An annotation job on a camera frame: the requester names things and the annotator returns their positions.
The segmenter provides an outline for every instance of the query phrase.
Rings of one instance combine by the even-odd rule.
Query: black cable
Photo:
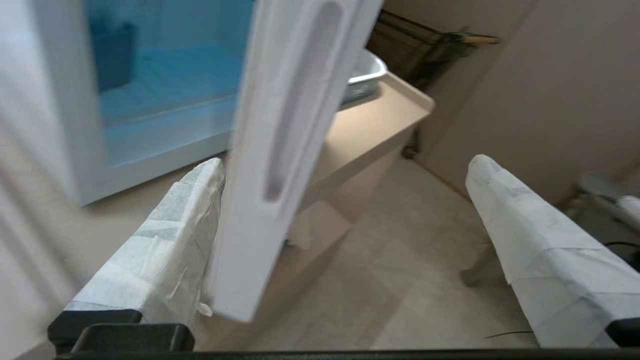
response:
[[[606,246],[606,247],[610,247],[612,245],[626,245],[626,246],[636,247],[636,248],[640,249],[640,244],[630,243],[630,242],[627,242],[627,241],[611,241],[611,242],[608,242],[608,243],[604,243],[603,245]]]
[[[509,332],[503,332],[502,334],[487,336],[485,339],[495,338],[496,336],[509,335],[509,334],[533,334],[533,331],[509,331]]]

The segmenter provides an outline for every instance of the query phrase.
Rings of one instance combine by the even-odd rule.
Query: floor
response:
[[[485,237],[471,203],[398,160],[326,273],[250,350],[537,347],[499,268],[462,285]]]

